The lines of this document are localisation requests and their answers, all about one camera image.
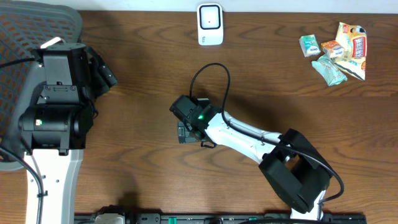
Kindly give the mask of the small teal snack box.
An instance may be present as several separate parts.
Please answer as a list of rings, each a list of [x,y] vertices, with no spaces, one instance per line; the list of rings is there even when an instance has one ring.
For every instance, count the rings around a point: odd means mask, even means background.
[[[301,36],[298,41],[305,57],[318,55],[321,52],[313,34]]]

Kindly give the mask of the teal snack pack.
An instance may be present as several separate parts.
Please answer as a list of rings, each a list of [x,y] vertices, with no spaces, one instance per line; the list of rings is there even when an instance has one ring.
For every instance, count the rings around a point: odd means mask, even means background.
[[[312,67],[324,78],[328,86],[339,85],[348,80],[327,55],[312,61]]]

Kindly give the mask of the small orange snack box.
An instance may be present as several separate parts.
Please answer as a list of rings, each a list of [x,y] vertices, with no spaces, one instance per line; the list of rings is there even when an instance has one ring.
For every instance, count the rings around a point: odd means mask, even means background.
[[[329,58],[337,58],[345,53],[345,48],[335,40],[321,43],[321,50]]]

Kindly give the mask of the yellow snack chip bag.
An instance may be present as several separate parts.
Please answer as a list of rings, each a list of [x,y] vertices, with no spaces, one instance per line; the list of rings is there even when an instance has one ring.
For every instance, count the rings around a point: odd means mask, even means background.
[[[333,59],[343,72],[361,80],[366,78],[368,38],[366,30],[357,25],[340,22],[335,40],[344,48],[343,55]]]

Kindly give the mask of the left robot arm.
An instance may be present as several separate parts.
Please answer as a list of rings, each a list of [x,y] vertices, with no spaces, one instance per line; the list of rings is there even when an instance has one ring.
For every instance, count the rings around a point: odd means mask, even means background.
[[[86,135],[98,115],[95,100],[118,80],[101,56],[82,43],[54,37],[32,51],[17,126],[28,190],[26,223],[73,223]]]

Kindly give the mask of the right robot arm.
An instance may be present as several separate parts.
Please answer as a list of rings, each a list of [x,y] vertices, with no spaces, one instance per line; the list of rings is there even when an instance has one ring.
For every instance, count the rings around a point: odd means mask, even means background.
[[[182,95],[170,107],[191,136],[210,147],[226,146],[257,162],[268,183],[291,209],[291,218],[321,220],[331,167],[300,132],[255,128],[213,106]]]

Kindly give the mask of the white barcode scanner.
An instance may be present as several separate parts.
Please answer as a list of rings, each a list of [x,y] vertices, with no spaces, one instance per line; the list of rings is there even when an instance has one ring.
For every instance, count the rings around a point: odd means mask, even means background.
[[[224,39],[223,8],[218,3],[197,7],[198,43],[202,46],[221,45]]]

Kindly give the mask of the dark grey plastic basket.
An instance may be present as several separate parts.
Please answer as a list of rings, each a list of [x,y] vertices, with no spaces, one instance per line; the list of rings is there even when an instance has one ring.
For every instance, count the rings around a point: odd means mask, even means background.
[[[1,1],[1,63],[31,58],[54,37],[79,42],[83,21],[77,10],[61,5],[30,1]],[[17,121],[19,98],[33,62],[22,62],[1,69],[1,146],[24,157]]]

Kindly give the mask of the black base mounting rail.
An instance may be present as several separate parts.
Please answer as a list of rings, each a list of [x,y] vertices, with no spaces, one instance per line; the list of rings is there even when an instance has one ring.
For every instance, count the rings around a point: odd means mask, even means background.
[[[249,220],[273,218],[289,219],[289,214],[267,213],[263,215],[161,215],[158,213],[95,213],[92,215],[75,215],[75,223],[130,223],[130,224],[209,224],[209,223],[242,223]]]

